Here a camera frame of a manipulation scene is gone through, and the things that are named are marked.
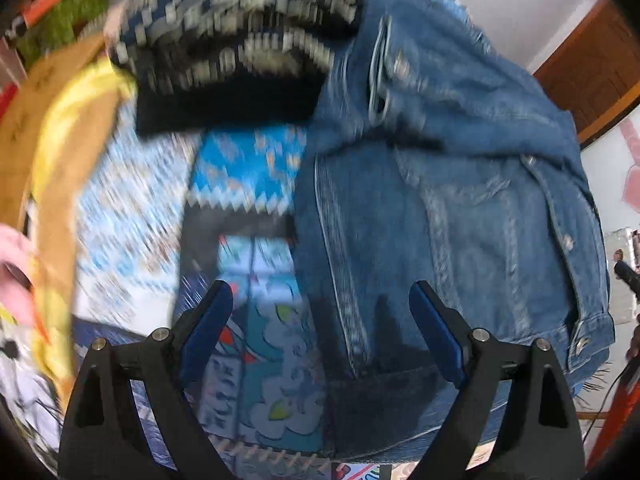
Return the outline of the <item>yellow orange garment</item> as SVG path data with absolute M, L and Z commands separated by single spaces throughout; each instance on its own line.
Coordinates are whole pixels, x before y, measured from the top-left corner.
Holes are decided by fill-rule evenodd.
M 76 377 L 76 202 L 120 102 L 133 93 L 131 77 L 114 69 L 103 35 L 94 34 L 40 58 L 1 116 L 1 225 L 34 246 L 36 326 L 24 328 L 36 367 L 63 406 Z

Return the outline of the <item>pink garment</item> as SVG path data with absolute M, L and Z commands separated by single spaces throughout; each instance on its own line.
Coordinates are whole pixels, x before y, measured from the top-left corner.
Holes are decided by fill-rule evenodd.
M 1 318 L 26 328 L 36 326 L 30 263 L 34 246 L 21 232 L 2 224 L 1 233 Z

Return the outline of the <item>green storage box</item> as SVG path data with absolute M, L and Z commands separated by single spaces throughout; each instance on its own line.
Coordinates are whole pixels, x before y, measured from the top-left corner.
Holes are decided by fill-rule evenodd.
M 12 41 L 25 70 L 43 55 L 76 41 L 82 30 L 102 16 L 108 0 L 62 0 L 23 36 Z

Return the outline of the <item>blue denim jacket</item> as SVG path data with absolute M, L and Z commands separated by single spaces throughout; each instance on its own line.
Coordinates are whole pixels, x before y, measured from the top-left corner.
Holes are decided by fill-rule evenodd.
M 457 394 L 410 313 L 415 282 L 499 340 L 548 340 L 571 387 L 606 361 L 614 323 L 572 116 L 454 0 L 361 1 L 309 125 L 293 259 L 324 452 L 413 462 Z

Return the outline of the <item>black patterned folded sweater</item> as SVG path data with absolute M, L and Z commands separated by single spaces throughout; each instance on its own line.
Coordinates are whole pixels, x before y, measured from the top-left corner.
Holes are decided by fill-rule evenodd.
M 361 0 L 128 0 L 113 64 L 139 136 L 306 122 L 355 37 Z

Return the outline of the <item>blue patchwork bedspread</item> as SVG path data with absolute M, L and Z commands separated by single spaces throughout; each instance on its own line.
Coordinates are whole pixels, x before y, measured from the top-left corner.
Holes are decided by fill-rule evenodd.
M 326 376 L 293 259 L 306 145 L 287 126 L 145 140 L 122 103 L 76 202 L 73 361 L 96 337 L 129 342 L 175 321 L 219 278 L 234 311 L 188 390 L 204 429 L 325 453 Z

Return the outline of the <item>brown wooden wardrobe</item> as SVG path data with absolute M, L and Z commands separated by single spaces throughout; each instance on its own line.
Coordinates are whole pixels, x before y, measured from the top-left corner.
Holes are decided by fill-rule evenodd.
M 639 37 L 613 1 L 598 0 L 534 77 L 572 114 L 585 148 L 639 104 Z

